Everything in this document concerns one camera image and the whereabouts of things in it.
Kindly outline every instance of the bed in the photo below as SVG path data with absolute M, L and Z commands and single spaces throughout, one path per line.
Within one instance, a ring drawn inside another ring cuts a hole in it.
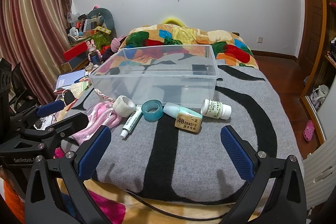
M 212 218 L 226 213 L 230 209 L 227 205 L 238 199 L 246 182 L 221 144 L 219 133 L 225 125 L 233 126 L 256 151 L 284 159 L 290 154 L 297 156 L 304 173 L 279 96 L 258 70 L 241 37 L 223 30 L 205 32 L 171 24 L 154 25 L 132 30 L 120 48 L 171 44 L 212 45 L 219 68 L 214 100 L 230 105 L 232 115 L 229 120 L 204 117 L 199 134 L 175 128 L 174 119 L 167 115 L 158 122 L 141 119 L 126 140 L 120 137 L 126 119 L 112 128 L 111 143 L 85 185 L 113 223 L 192 223 L 157 213 L 127 192 L 181 216 Z M 188 54 L 183 58 L 192 58 Z M 150 65 L 159 59 L 139 54 L 135 62 Z M 85 112 L 100 99 L 89 88 L 66 117 Z M 77 148 L 73 139 L 62 142 L 64 152 Z M 272 184 L 270 180 L 259 208 L 267 200 Z

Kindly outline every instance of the gray blanket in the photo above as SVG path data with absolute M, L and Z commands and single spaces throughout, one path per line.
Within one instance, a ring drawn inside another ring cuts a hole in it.
M 174 127 L 172 117 L 147 122 L 143 117 L 134 131 L 122 139 L 125 124 L 112 128 L 112 139 L 102 157 L 94 180 L 113 183 L 143 198 L 178 203 L 222 204 L 235 202 L 246 186 L 226 150 L 220 131 L 231 125 L 257 151 L 271 157 L 302 157 L 279 96 L 266 77 L 255 68 L 221 65 L 217 60 L 214 100 L 232 107 L 229 120 L 204 117 L 201 130 L 192 134 Z M 66 117 L 85 112 L 100 98 L 87 90 Z M 68 138 L 62 149 L 75 151 L 78 145 Z M 273 185 L 264 192 L 267 198 Z

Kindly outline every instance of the dark red wooden floor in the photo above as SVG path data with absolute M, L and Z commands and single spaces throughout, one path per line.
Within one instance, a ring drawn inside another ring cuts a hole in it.
M 270 56 L 254 57 L 258 62 L 259 69 L 279 94 L 282 106 L 295 133 L 301 155 L 304 159 L 307 158 L 309 153 L 313 153 L 317 149 L 318 143 L 315 136 L 310 143 L 306 143 L 303 138 L 303 131 L 309 120 L 299 100 L 304 88 L 304 73 L 294 60 Z

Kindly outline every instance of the clear plastic bin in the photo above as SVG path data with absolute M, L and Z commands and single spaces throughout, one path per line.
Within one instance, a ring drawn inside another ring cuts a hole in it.
M 94 88 L 136 104 L 157 99 L 200 108 L 213 99 L 218 67 L 211 45 L 123 48 L 90 75 Z

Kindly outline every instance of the blue textured pad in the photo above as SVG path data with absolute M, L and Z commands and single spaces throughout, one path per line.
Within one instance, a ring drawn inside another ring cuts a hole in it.
M 110 142 L 111 130 L 105 127 L 78 164 L 78 178 L 80 180 L 88 180 L 92 177 Z
M 39 107 L 36 112 L 37 117 L 47 117 L 51 114 L 54 114 L 58 111 L 61 111 L 65 107 L 65 104 L 62 100 L 57 100 L 48 105 Z
M 220 141 L 229 154 L 241 179 L 247 182 L 254 178 L 253 162 L 227 127 L 220 131 Z

